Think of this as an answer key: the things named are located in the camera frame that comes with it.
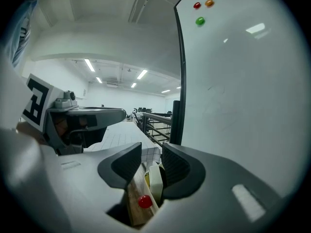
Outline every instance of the table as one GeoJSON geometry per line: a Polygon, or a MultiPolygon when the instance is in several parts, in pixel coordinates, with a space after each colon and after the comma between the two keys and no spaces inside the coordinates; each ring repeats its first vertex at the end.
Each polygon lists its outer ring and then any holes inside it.
{"type": "Polygon", "coordinates": [[[160,149],[133,122],[119,122],[108,126],[103,140],[85,148],[84,152],[104,150],[136,142],[142,143],[142,163],[147,161],[160,162],[160,149]]]}

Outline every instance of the wooden surface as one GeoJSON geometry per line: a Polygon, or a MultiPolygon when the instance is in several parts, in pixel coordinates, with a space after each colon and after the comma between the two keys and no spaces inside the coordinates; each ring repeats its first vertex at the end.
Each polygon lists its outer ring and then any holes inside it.
{"type": "Polygon", "coordinates": [[[138,199],[144,195],[144,174],[145,169],[141,164],[128,185],[128,212],[131,219],[132,227],[141,228],[152,218],[153,213],[150,208],[143,209],[138,205],[138,199]]]}

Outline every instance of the air conditioning vent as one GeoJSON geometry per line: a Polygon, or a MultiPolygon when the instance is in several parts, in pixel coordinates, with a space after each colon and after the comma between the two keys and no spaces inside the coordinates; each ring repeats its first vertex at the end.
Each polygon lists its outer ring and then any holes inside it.
{"type": "Polygon", "coordinates": [[[118,84],[117,83],[110,83],[110,82],[106,82],[108,87],[112,87],[112,88],[118,88],[118,84]]]}

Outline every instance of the ceiling light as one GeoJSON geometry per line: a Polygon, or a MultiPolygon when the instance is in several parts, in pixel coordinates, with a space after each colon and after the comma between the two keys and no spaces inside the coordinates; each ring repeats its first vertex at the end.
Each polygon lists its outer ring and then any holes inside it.
{"type": "Polygon", "coordinates": [[[96,77],[99,83],[102,83],[101,79],[99,77],[96,77]]]}
{"type": "Polygon", "coordinates": [[[143,70],[140,75],[137,77],[138,80],[140,80],[145,74],[147,73],[147,70],[143,70]]]}
{"type": "Polygon", "coordinates": [[[257,24],[249,29],[247,29],[246,31],[249,32],[249,33],[256,33],[256,32],[259,32],[261,30],[264,30],[265,26],[263,23],[260,23],[260,24],[257,24]]]}
{"type": "Polygon", "coordinates": [[[86,64],[88,65],[88,67],[91,69],[91,71],[92,71],[92,72],[95,72],[95,70],[94,70],[94,68],[93,68],[93,66],[92,66],[92,64],[91,64],[91,62],[90,62],[88,59],[85,59],[85,61],[86,61],[86,64]]]}

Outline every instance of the green magnet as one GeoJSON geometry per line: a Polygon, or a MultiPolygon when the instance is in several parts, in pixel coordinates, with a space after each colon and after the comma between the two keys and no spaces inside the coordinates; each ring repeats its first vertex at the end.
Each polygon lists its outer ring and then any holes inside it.
{"type": "Polygon", "coordinates": [[[195,23],[196,23],[197,25],[202,25],[203,23],[205,23],[205,20],[204,20],[203,17],[199,17],[199,18],[197,18],[197,20],[195,21],[195,23]]]}

